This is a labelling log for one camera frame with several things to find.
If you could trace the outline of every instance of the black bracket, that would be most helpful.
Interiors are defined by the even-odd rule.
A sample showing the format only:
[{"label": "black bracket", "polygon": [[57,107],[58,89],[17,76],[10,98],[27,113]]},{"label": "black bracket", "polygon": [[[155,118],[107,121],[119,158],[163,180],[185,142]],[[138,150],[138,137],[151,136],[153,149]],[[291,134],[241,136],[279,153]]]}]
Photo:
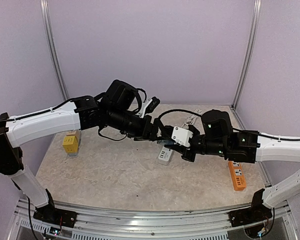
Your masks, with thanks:
[{"label": "black bracket", "polygon": [[68,227],[72,229],[75,227],[75,223],[78,215],[75,211],[55,208],[55,213],[58,215],[58,217],[51,219],[51,218],[45,218],[44,215],[39,213],[39,211],[36,211],[33,215],[33,218],[57,226],[61,225],[62,227]]},{"label": "black bracket", "polygon": [[57,226],[63,226],[63,227],[68,227],[73,229],[78,214],[75,211],[55,208],[54,200],[52,199],[52,196],[47,189],[46,189],[46,193],[49,198],[48,205],[36,208],[33,218],[49,224],[54,224]]},{"label": "black bracket", "polygon": [[264,191],[265,189],[261,189],[254,193],[251,207],[229,212],[228,215],[233,228],[272,218],[271,209],[262,204]]}]

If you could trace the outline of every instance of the white wall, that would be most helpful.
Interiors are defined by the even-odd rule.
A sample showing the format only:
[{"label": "white wall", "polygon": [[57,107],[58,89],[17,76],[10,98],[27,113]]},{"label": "white wall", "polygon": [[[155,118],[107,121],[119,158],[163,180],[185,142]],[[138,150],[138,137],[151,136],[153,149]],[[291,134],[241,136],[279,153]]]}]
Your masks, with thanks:
[{"label": "white wall", "polygon": [[[43,26],[40,1],[0,0],[0,114],[20,115],[62,102]],[[23,163],[36,173],[51,137],[22,146]],[[0,240],[20,192],[0,175]]]},{"label": "white wall", "polygon": [[49,1],[71,97],[120,79],[174,104],[232,103],[253,8],[253,0]]},{"label": "white wall", "polygon": [[[248,129],[300,136],[300,0],[262,0],[238,113]],[[299,168],[297,163],[266,164],[273,184]],[[300,232],[300,194],[288,202]]]}]

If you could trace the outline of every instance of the gray table surface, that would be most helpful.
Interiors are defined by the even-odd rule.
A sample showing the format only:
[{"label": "gray table surface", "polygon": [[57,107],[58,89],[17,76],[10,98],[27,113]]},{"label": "gray table surface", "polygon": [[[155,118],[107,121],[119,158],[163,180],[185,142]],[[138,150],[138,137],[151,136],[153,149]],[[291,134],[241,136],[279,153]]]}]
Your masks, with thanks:
[{"label": "gray table surface", "polygon": [[[239,127],[228,106],[162,104],[151,115],[175,108],[227,111],[233,127]],[[181,126],[188,116],[173,112],[162,122]],[[204,132],[200,119],[195,126]],[[122,137],[110,127],[102,133]],[[155,142],[115,142],[92,128],[82,131],[78,156],[69,157],[62,147],[64,136],[56,134],[36,175],[56,201],[124,210],[202,210],[250,203],[254,192],[264,188],[256,164],[242,165],[247,188],[234,191],[228,161],[218,156],[197,155],[191,163],[175,152],[165,166],[157,162],[162,146]]]}]

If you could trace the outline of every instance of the white robotic arm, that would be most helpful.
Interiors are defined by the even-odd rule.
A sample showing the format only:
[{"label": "white robotic arm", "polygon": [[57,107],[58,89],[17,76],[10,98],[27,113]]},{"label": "white robotic arm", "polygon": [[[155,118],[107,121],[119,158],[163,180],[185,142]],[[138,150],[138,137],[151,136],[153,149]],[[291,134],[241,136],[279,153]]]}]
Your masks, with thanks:
[{"label": "white robotic arm", "polygon": [[[194,162],[196,154],[217,155],[225,160],[255,163],[264,161],[300,162],[300,139],[280,137],[257,131],[233,132],[227,112],[211,110],[201,118],[205,134],[192,125],[189,129],[164,126],[160,118],[170,112],[192,112],[174,109],[162,113],[151,123],[152,113],[159,100],[155,97],[141,103],[138,90],[131,85],[115,80],[106,93],[96,97],[83,96],[27,115],[0,116],[0,173],[12,179],[37,208],[35,218],[57,224],[62,219],[75,219],[76,214],[56,209],[48,190],[44,189],[31,171],[22,164],[20,146],[37,138],[59,132],[85,130],[99,127],[100,131],[113,127],[135,140],[170,140],[173,144],[165,147],[182,154],[184,160]],[[134,100],[138,109],[129,111]],[[271,208],[300,193],[300,170],[275,186],[256,192],[251,208],[230,212],[232,226],[240,226],[271,217]]]},{"label": "white robotic arm", "polygon": [[[300,163],[300,141],[291,141],[300,139],[300,137],[275,136],[266,133],[262,133],[261,135],[277,139],[264,136],[258,137],[260,147],[256,150],[255,160],[257,162],[284,161]],[[263,205],[269,209],[274,208],[279,203],[298,193],[300,193],[300,169],[278,184],[266,188],[262,195]]]}]

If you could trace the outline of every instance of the yellow object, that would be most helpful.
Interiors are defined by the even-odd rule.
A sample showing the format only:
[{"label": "yellow object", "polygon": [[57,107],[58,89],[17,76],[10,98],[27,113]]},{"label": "yellow object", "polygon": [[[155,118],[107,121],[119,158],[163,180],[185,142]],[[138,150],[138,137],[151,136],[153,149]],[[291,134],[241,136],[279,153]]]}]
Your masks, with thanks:
[{"label": "yellow object", "polygon": [[79,142],[76,136],[65,136],[62,146],[67,154],[74,154],[78,152]]},{"label": "yellow object", "polygon": [[79,142],[80,137],[81,137],[81,131],[80,130],[75,130],[75,131],[67,131],[66,136],[75,136],[76,140]]},{"label": "yellow object", "polygon": [[244,172],[242,171],[241,164],[234,161],[228,162],[233,188],[235,191],[242,191],[247,187]]}]

